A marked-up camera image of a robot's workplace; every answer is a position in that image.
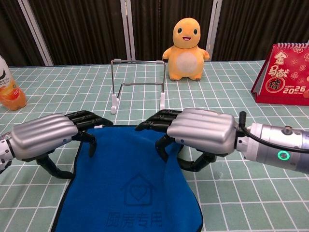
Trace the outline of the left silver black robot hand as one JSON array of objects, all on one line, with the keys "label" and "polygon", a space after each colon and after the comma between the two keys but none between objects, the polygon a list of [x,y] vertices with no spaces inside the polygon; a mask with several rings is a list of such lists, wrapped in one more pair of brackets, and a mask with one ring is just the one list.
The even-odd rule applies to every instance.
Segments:
[{"label": "left silver black robot hand", "polygon": [[72,179],[73,173],[62,171],[49,158],[57,148],[71,141],[89,144],[92,157],[97,148],[94,135],[87,133],[96,126],[112,126],[113,122],[87,110],[70,114],[51,114],[13,126],[8,139],[0,142],[0,170],[8,168],[13,159],[35,160],[50,175],[59,179]]}]

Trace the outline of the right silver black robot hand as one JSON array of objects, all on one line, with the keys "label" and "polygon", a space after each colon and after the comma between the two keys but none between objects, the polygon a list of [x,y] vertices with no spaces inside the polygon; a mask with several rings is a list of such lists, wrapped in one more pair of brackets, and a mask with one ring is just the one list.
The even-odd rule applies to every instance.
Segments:
[{"label": "right silver black robot hand", "polygon": [[202,154],[195,161],[177,159],[183,170],[191,172],[199,172],[215,162],[217,156],[225,157],[233,153],[237,137],[237,123],[232,115],[200,108],[160,110],[137,125],[135,130],[153,130],[164,134],[155,143],[163,161],[168,161],[166,147],[172,143],[200,151]]}]

